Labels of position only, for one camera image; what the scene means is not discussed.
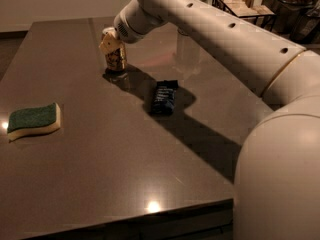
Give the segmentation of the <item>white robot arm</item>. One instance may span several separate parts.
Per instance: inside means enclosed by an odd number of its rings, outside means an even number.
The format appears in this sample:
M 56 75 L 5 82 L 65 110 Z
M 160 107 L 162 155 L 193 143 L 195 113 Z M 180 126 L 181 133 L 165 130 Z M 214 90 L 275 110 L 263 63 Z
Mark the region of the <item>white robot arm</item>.
M 245 140 L 234 240 L 320 240 L 320 56 L 199 0 L 131 0 L 103 53 L 172 23 L 277 111 Z

